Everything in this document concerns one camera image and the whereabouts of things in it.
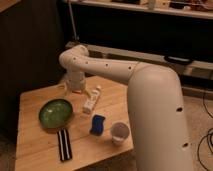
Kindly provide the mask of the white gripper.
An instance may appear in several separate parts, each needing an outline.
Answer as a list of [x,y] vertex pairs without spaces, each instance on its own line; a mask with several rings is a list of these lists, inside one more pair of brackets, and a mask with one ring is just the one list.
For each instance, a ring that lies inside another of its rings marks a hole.
[[90,92],[86,88],[86,79],[84,72],[69,71],[67,73],[66,84],[59,84],[57,88],[63,92],[64,95],[68,94],[68,89],[72,92],[83,92],[87,98],[91,98]]

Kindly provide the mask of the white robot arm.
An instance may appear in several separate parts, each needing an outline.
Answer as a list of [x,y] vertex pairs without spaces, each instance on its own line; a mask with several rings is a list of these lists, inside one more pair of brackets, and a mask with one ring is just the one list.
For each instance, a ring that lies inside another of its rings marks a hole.
[[194,171],[183,93],[177,73],[138,61],[98,59],[77,45],[59,56],[74,78],[86,72],[127,86],[138,171]]

